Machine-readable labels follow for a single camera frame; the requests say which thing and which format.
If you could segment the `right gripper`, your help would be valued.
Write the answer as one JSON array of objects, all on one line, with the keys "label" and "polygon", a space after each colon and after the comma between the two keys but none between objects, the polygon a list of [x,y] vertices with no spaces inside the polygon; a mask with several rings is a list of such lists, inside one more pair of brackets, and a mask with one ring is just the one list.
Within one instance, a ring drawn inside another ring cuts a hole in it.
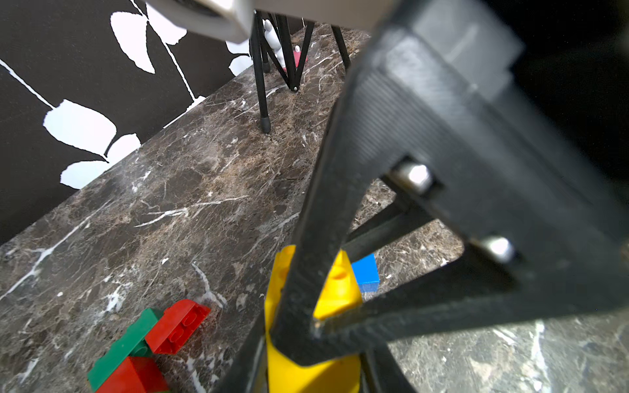
[{"label": "right gripper", "polygon": [[627,2],[399,2],[397,188],[426,211],[626,211]]}]

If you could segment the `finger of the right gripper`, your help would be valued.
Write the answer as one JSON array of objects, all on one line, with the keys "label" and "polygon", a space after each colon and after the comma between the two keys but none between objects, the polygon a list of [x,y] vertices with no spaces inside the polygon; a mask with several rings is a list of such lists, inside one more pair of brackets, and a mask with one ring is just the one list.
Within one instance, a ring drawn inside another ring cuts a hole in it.
[{"label": "finger of the right gripper", "polygon": [[[314,309],[338,252],[361,259],[439,219],[457,260],[339,316]],[[522,102],[495,108],[408,29],[349,75],[294,234],[271,330],[300,365],[396,339],[628,303],[628,211]]]},{"label": "finger of the right gripper", "polygon": [[393,202],[375,216],[354,229],[342,246],[350,262],[396,242],[433,220],[421,206],[412,200],[396,196]]}]

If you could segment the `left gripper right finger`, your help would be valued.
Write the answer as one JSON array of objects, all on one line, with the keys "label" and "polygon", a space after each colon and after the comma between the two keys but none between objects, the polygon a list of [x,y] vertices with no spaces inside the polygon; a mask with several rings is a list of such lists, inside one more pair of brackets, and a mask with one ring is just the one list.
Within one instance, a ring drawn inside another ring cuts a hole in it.
[{"label": "left gripper right finger", "polygon": [[360,391],[371,393],[415,393],[387,346],[360,354]]}]

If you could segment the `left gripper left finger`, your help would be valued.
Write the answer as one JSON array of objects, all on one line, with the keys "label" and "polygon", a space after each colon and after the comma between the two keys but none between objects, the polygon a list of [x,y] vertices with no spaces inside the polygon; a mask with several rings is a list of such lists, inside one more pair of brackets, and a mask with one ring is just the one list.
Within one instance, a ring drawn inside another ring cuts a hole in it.
[{"label": "left gripper left finger", "polygon": [[212,390],[216,393],[268,391],[265,316],[259,314],[234,363]]}]

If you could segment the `blue square lego brick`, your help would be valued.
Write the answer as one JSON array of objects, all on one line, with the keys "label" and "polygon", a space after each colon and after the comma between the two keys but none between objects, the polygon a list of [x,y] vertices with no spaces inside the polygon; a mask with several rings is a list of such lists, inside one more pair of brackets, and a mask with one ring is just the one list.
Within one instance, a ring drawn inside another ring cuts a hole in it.
[{"label": "blue square lego brick", "polygon": [[367,255],[361,260],[352,263],[352,270],[362,293],[378,291],[380,277],[374,254]]}]

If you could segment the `orange-red square lego brick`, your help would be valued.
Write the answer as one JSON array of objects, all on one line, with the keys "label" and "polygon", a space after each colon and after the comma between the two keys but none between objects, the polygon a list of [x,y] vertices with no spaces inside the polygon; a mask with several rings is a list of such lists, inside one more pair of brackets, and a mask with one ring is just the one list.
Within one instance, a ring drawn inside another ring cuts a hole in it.
[{"label": "orange-red square lego brick", "polygon": [[127,357],[96,393],[170,392],[157,363],[147,357]]}]

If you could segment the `dark green long lego brick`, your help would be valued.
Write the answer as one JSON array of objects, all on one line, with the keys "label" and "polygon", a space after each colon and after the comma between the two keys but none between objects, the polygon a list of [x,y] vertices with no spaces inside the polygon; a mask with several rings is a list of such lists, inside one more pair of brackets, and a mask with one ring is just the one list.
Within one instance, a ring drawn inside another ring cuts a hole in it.
[{"label": "dark green long lego brick", "polygon": [[116,371],[127,357],[151,357],[152,350],[145,337],[157,324],[163,313],[157,309],[145,309],[139,318],[127,327],[123,336],[115,341],[108,352],[96,360],[88,372],[88,382],[93,392]]}]

